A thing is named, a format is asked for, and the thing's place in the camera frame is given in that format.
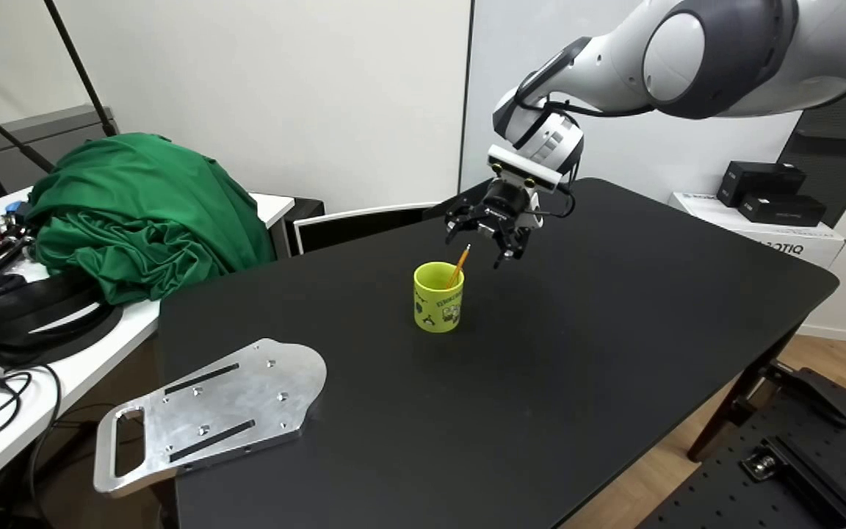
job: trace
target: equipment box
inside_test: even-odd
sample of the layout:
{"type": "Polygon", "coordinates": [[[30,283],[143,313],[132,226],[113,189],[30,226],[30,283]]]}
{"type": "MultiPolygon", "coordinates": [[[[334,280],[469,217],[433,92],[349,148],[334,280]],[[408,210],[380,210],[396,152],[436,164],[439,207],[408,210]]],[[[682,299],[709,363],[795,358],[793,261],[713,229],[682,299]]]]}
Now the equipment box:
{"type": "Polygon", "coordinates": [[[738,210],[721,202],[718,197],[694,197],[675,191],[669,202],[706,224],[718,224],[728,232],[775,247],[779,254],[795,255],[818,269],[831,269],[846,244],[846,238],[826,224],[818,226],[751,224],[738,210]]]}

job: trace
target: black device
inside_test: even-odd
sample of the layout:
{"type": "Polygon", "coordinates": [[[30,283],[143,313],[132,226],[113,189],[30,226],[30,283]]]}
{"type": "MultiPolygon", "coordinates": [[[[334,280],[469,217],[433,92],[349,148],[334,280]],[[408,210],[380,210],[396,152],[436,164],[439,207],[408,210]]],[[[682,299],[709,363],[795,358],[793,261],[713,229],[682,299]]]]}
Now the black device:
{"type": "Polygon", "coordinates": [[[725,207],[741,207],[750,195],[795,195],[801,183],[804,173],[793,164],[732,163],[718,189],[718,201],[725,207]]]}
{"type": "Polygon", "coordinates": [[[818,226],[826,217],[826,207],[804,195],[750,195],[741,202],[741,216],[751,224],[788,224],[788,226],[818,226]]]}

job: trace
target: wooden floor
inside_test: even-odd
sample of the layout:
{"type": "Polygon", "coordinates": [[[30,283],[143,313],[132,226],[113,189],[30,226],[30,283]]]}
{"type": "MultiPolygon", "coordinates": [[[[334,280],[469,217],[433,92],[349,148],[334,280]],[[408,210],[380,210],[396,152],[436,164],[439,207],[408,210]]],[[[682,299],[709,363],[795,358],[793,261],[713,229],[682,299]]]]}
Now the wooden floor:
{"type": "MultiPolygon", "coordinates": [[[[846,345],[840,341],[793,338],[782,363],[790,368],[812,368],[846,388],[846,345]]],[[[685,452],[699,436],[699,430],[709,423],[724,393],[725,392],[709,399],[656,451],[634,463],[616,483],[612,483],[600,496],[593,496],[581,512],[575,512],[565,524],[565,529],[637,527],[663,496],[669,496],[694,474],[696,465],[685,452]]]]}

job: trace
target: metal plate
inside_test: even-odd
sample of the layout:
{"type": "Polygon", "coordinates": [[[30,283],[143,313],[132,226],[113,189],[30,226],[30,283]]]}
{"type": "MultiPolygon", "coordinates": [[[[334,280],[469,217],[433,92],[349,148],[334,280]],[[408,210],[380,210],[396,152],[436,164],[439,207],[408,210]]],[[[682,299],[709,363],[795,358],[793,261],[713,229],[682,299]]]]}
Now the metal plate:
{"type": "Polygon", "coordinates": [[[98,430],[95,489],[127,496],[179,467],[290,439],[325,386],[302,345],[255,341],[168,388],[113,408],[98,430]],[[117,477],[117,423],[143,421],[143,463],[117,477]]]}

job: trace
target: table leg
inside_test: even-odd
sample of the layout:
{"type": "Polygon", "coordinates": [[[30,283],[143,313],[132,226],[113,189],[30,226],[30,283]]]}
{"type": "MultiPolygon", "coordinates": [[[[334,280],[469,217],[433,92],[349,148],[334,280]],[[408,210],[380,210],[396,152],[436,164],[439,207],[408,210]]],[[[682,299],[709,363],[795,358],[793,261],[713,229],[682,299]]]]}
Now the table leg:
{"type": "Polygon", "coordinates": [[[161,529],[179,529],[176,483],[158,483],[151,492],[157,493],[157,502],[158,502],[161,529]]]}
{"type": "Polygon", "coordinates": [[[32,448],[27,448],[19,460],[11,460],[2,471],[0,471],[0,529],[48,529],[45,521],[39,521],[36,515],[21,515],[21,510],[30,502],[30,492],[27,492],[27,467],[32,460],[32,448]]]}
{"type": "Polygon", "coordinates": [[[701,463],[709,452],[709,443],[721,436],[721,430],[725,423],[735,423],[741,417],[741,413],[746,408],[744,402],[750,399],[750,393],[757,388],[757,383],[766,377],[766,368],[779,358],[779,352],[785,351],[785,345],[795,336],[795,330],[790,330],[788,336],[782,336],[766,352],[760,352],[735,383],[735,388],[725,393],[725,399],[721,402],[721,408],[713,413],[713,417],[709,421],[709,426],[696,436],[696,440],[687,451],[690,463],[701,463]]]}
{"type": "Polygon", "coordinates": [[[57,474],[63,474],[67,467],[67,463],[73,463],[73,457],[90,443],[98,436],[98,421],[95,423],[79,423],[73,439],[66,440],[41,467],[39,467],[39,483],[49,483],[57,474]]]}

